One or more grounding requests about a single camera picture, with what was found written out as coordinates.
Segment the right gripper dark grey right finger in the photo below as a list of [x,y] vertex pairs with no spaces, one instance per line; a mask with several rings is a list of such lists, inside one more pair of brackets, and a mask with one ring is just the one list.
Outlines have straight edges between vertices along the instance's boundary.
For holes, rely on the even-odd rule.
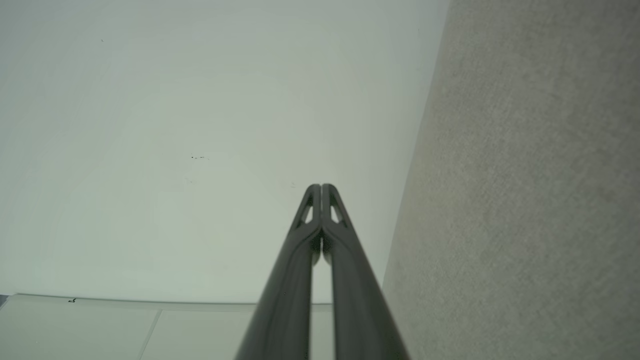
[[333,281],[336,359],[408,360],[409,352],[334,185],[322,185],[321,206],[323,255]]

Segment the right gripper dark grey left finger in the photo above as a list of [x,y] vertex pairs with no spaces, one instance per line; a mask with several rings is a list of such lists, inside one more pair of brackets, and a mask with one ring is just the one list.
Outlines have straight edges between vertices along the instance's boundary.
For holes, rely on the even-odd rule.
[[307,360],[313,266],[322,250],[322,187],[302,196],[238,348],[238,360]]

